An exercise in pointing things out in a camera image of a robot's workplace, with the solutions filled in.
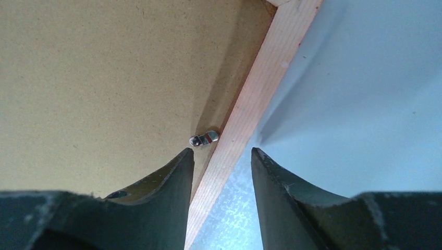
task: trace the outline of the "small metal object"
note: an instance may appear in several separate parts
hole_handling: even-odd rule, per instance
[[[197,147],[200,145],[208,145],[211,144],[212,142],[216,142],[218,141],[218,133],[216,131],[209,131],[205,134],[202,135],[195,135],[193,137],[190,138],[189,142],[190,145]]]

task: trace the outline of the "wooden border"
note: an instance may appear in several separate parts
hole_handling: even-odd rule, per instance
[[[279,6],[189,207],[189,249],[298,50],[323,0],[271,0]]]

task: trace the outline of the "light blue surface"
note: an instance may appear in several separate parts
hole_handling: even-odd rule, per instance
[[[328,191],[442,190],[442,1],[325,0],[193,249],[262,249],[251,147]]]

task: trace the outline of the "red marking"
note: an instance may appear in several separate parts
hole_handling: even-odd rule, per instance
[[[212,143],[212,139],[210,138],[210,136],[208,134],[205,134],[204,136],[207,138],[209,143]]]

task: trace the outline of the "brown fiberboard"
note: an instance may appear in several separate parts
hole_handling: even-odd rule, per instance
[[[0,190],[105,196],[222,128],[260,0],[2,1]],[[193,189],[213,146],[195,148]]]

